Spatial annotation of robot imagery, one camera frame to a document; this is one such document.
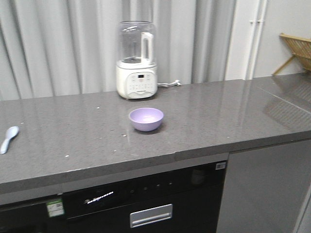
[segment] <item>plastic bowl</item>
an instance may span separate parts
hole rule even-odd
[[[134,128],[144,132],[157,129],[161,125],[163,117],[163,112],[156,108],[138,108],[129,114]]]

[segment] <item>wall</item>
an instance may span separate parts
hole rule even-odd
[[[270,76],[291,53],[279,39],[280,33],[311,38],[310,0],[268,0],[254,78]],[[298,61],[291,62],[279,75],[302,72]]]
[[[255,24],[249,21],[256,19],[259,3],[260,0],[237,0],[225,80],[246,78],[255,31]]]

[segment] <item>white curtain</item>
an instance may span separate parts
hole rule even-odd
[[[118,23],[155,24],[158,81],[224,79],[235,0],[0,0],[0,100],[112,91]]]

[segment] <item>black dishwasher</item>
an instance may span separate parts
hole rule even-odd
[[[65,224],[56,195],[0,206],[0,233],[65,233]]]
[[[226,161],[63,194],[68,233],[214,233]]]

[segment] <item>sticker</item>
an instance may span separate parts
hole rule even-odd
[[[65,213],[63,202],[61,199],[47,202],[49,217],[63,215]]]
[[[215,170],[225,169],[226,162],[217,163]]]

